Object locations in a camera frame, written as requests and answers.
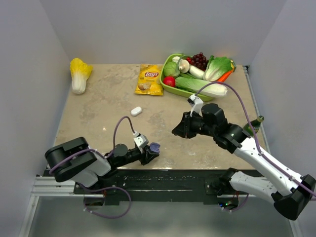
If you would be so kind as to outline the green glass bottle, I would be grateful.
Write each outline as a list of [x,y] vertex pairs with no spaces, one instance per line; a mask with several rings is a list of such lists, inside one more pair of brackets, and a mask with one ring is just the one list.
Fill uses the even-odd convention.
[[252,120],[250,123],[251,123],[251,126],[253,129],[251,129],[250,125],[248,123],[246,123],[244,126],[243,126],[243,129],[249,133],[250,136],[254,136],[254,134],[257,134],[258,131],[260,130],[260,126],[261,126],[261,123],[264,121],[264,116],[258,116],[255,120]]

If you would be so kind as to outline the red tomato toy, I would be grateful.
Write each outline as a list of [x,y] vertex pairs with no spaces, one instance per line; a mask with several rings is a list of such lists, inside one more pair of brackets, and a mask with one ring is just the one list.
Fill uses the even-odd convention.
[[172,76],[167,76],[163,79],[163,83],[170,87],[175,87],[175,78]]

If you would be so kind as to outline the dark red grapes bunch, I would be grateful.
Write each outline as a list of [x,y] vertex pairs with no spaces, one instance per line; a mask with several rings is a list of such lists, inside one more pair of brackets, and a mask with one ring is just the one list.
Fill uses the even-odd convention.
[[208,59],[204,56],[202,52],[194,55],[194,56],[188,56],[186,60],[191,64],[192,66],[197,67],[198,69],[201,69],[203,71],[206,70],[208,65]]

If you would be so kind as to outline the yellow Lays chips bag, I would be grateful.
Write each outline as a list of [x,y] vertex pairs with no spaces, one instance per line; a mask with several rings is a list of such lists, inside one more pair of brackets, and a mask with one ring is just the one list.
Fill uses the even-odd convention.
[[135,94],[162,96],[163,87],[160,83],[162,65],[141,64]]

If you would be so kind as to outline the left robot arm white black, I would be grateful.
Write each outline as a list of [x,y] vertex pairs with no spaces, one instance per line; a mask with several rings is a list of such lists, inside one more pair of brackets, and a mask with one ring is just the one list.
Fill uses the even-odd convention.
[[146,165],[160,154],[160,144],[149,144],[143,135],[134,143],[133,149],[118,144],[108,154],[102,155],[90,148],[84,137],[73,139],[46,151],[49,174],[58,183],[73,180],[96,194],[102,189],[100,177],[112,176],[117,168],[136,161]]

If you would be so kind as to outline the white king oyster mushroom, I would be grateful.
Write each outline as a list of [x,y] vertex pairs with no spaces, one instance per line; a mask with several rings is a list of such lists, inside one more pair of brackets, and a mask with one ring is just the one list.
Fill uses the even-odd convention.
[[180,75],[187,74],[196,79],[203,79],[204,71],[195,66],[192,66],[187,60],[180,59],[178,61],[178,69],[180,71]]

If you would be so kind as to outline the orange carrot toy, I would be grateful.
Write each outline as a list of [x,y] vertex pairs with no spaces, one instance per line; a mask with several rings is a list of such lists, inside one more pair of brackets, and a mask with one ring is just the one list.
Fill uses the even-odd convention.
[[230,74],[233,73],[233,70],[226,72],[223,74],[217,81],[218,82],[225,82],[225,80],[230,76]]

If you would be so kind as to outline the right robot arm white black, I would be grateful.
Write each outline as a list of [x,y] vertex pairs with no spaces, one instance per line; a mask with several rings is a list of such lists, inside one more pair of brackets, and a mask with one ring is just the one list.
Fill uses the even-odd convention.
[[217,104],[204,105],[200,114],[184,112],[172,134],[186,139],[198,134],[210,136],[220,148],[246,161],[261,174],[261,177],[253,177],[234,168],[228,169],[209,184],[218,196],[233,191],[254,195],[273,204],[289,220],[297,220],[312,200],[310,192],[316,186],[315,178],[294,172],[258,147],[242,127],[227,121]]

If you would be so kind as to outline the round green cabbage toy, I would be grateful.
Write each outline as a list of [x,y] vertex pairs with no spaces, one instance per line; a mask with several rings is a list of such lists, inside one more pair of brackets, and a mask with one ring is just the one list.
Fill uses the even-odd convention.
[[163,73],[166,77],[178,77],[180,75],[180,71],[177,63],[171,61],[164,65]]

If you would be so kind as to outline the white earbud charging case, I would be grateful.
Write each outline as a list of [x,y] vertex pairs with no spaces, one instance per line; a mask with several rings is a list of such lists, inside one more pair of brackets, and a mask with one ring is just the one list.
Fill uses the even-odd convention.
[[142,113],[142,108],[141,107],[135,107],[134,109],[132,109],[131,111],[130,111],[130,114],[133,116],[133,117],[135,117],[135,116],[138,116],[139,114],[141,114]]

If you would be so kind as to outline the blue-grey earbud charging case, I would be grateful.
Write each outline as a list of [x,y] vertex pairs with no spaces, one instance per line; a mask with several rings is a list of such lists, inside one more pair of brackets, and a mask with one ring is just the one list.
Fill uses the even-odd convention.
[[151,144],[150,144],[150,150],[152,151],[152,152],[154,152],[154,153],[160,153],[160,144],[159,143],[154,143],[154,142],[152,142]]

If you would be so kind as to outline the long green napa cabbage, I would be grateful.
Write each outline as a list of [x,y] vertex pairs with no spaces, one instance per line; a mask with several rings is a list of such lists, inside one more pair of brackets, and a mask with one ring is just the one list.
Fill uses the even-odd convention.
[[[202,79],[189,79],[185,77],[177,77],[175,79],[175,85],[189,92],[198,92],[203,86],[207,85],[208,81]],[[225,97],[227,95],[227,88],[221,84],[212,84],[201,91],[202,95],[208,97]]]

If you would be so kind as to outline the green leafy lettuce toy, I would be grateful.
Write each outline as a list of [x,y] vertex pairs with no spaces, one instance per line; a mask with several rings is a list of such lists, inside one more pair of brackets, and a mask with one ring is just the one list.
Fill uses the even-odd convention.
[[212,82],[220,79],[225,73],[232,70],[232,61],[227,57],[209,58],[206,70],[203,74],[203,80]]

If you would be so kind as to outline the green plastic tray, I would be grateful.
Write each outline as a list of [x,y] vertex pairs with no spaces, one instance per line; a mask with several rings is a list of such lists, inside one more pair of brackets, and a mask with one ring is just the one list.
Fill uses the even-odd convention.
[[181,90],[181,89],[178,89],[178,88],[175,88],[175,87],[171,87],[171,86],[168,86],[166,84],[163,83],[163,80],[165,78],[165,75],[164,75],[164,66],[168,63],[168,62],[171,62],[173,57],[175,56],[183,56],[183,54],[179,54],[179,53],[176,53],[176,54],[171,54],[168,56],[168,58],[166,59],[163,67],[162,67],[162,71],[161,71],[161,75],[159,76],[159,81],[160,81],[160,84],[162,85],[164,91],[167,91],[169,93],[172,93],[172,94],[175,94],[175,95],[178,95],[178,96],[182,96],[182,97],[190,97],[192,95],[192,92],[189,92],[189,91],[185,91],[185,90]]

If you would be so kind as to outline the yellow napa cabbage toy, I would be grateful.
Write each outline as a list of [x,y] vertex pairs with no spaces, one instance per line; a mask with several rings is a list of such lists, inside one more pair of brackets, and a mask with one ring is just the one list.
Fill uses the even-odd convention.
[[83,94],[86,90],[87,80],[93,70],[92,65],[88,65],[79,58],[74,58],[70,62],[70,72],[72,78],[72,92]]

